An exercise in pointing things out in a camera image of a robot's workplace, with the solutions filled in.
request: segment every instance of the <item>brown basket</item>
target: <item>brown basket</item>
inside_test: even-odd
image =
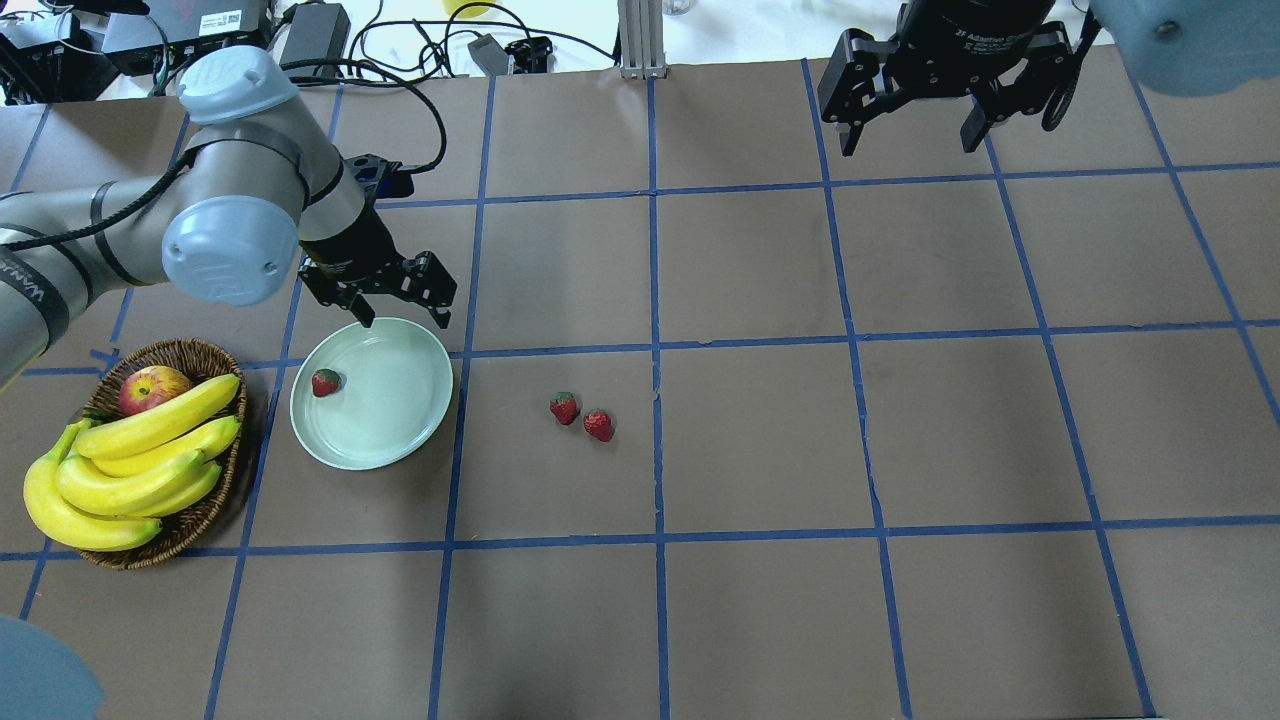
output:
[[[234,414],[239,418],[241,432],[236,436],[232,446],[228,447],[218,461],[223,465],[223,477],[218,484],[205,497],[195,505],[179,510],[178,512],[161,519],[160,534],[151,542],[133,550],[116,552],[97,552],[81,550],[82,557],[114,570],[131,570],[147,568],[169,560],[183,550],[191,547],[196,538],[205,533],[214,524],[214,519],[232,497],[236,479],[241,474],[241,441],[244,438],[244,414],[248,410],[248,388],[244,383],[244,373],[236,359],[223,348],[198,338],[166,340],[148,345],[142,350],[120,360],[110,373],[99,383],[97,389],[84,406],[83,413],[101,419],[102,421],[118,420],[123,418],[119,409],[120,386],[124,379],[136,370],[147,365],[168,365],[182,370],[193,384],[198,384],[209,378],[234,373],[239,378],[241,386],[236,397],[225,407],[215,413],[214,418]]]

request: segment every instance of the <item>white plate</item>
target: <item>white plate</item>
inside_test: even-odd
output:
[[[329,368],[342,389],[311,393]],[[426,328],[401,318],[353,323],[324,340],[298,370],[289,397],[293,434],[312,457],[340,470],[369,470],[413,452],[440,425],[453,395],[453,365]]]

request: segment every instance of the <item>power adapter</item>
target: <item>power adapter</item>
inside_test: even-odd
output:
[[[351,31],[351,18],[347,10],[337,3],[303,3],[289,8],[293,22],[289,23],[289,36],[280,51],[280,64],[297,60],[340,60],[347,46],[347,33]],[[334,65],[314,68],[294,68],[287,70],[289,77],[319,77],[333,79],[338,74]]]

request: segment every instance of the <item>yellow object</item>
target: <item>yellow object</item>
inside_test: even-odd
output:
[[[444,14],[453,15],[454,10],[457,10],[462,5],[466,5],[468,1],[470,0],[440,0],[440,4],[444,5]],[[479,18],[480,15],[488,12],[489,8],[485,8],[484,5],[477,5],[475,8],[467,8],[466,10],[462,10],[461,13],[458,13],[458,18],[461,19]]]
[[[188,450],[156,468],[131,475],[104,475],[87,457],[68,455],[58,466],[58,492],[76,507],[95,515],[136,515],[168,501],[202,474],[205,456]]]
[[[58,443],[31,464],[22,483],[22,500],[31,521],[50,538],[79,550],[110,552],[146,544],[160,533],[154,518],[96,518],[82,512],[58,493],[58,468],[88,420],[68,425]]]
[[[175,455],[182,455],[188,450],[198,450],[205,457],[218,457],[236,441],[239,432],[239,419],[234,415],[210,420],[189,433],[174,438],[160,447],[129,455],[128,457],[100,457],[93,460],[99,470],[116,478],[127,478],[145,473]]]
[[[210,378],[173,400],[82,432],[72,450],[90,457],[119,459],[159,447],[186,434],[221,410],[239,389],[239,378],[228,373]]]
[[[164,518],[165,515],[173,515],[174,512],[193,505],[201,497],[209,495],[209,491],[214,489],[218,484],[218,478],[223,474],[223,466],[218,462],[205,462],[201,465],[200,477],[196,482],[188,484],[186,488],[179,491],[177,495],[169,497],[164,502],[157,502],[155,505],[143,507],[137,511],[137,515],[146,515],[147,518]]]

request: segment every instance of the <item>apple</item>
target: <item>apple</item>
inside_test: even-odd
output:
[[[148,365],[120,384],[120,413],[137,415],[191,389],[191,378],[166,365]]]

